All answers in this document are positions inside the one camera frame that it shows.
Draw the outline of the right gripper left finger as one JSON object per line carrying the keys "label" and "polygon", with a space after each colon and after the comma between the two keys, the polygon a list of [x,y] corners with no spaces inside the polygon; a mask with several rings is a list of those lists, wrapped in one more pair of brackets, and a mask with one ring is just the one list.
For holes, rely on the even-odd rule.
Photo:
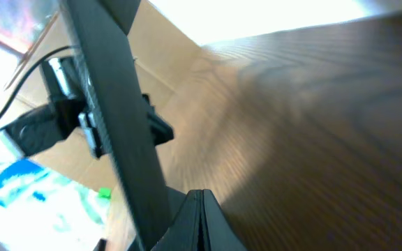
{"label": "right gripper left finger", "polygon": [[172,221],[153,251],[198,251],[202,247],[200,236],[201,191],[191,190],[183,194],[169,191]]}

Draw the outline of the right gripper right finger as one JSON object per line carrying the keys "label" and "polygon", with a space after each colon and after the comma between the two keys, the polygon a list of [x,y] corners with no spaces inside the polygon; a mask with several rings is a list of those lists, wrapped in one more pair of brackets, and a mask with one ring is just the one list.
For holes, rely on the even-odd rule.
{"label": "right gripper right finger", "polygon": [[205,250],[246,251],[245,246],[226,220],[211,190],[202,190],[200,222]]}

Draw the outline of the dark green box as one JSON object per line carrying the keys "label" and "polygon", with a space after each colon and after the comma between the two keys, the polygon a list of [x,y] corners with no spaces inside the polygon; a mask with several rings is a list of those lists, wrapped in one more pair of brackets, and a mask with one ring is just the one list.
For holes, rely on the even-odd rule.
{"label": "dark green box", "polygon": [[151,250],[172,211],[128,37],[100,1],[62,4],[82,88],[128,204],[137,249]]}

